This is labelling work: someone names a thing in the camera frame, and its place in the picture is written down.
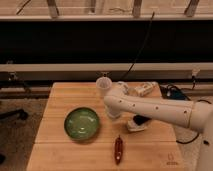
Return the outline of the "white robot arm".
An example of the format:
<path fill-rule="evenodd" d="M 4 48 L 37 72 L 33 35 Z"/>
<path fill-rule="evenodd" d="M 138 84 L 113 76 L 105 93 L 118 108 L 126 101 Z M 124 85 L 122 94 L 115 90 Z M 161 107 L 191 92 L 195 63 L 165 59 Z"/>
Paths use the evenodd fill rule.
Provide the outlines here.
<path fill-rule="evenodd" d="M 127 94 L 127 84 L 118 82 L 104 97 L 108 116 L 123 111 L 188 128 L 203 135 L 196 171 L 213 171 L 213 104 Z"/>

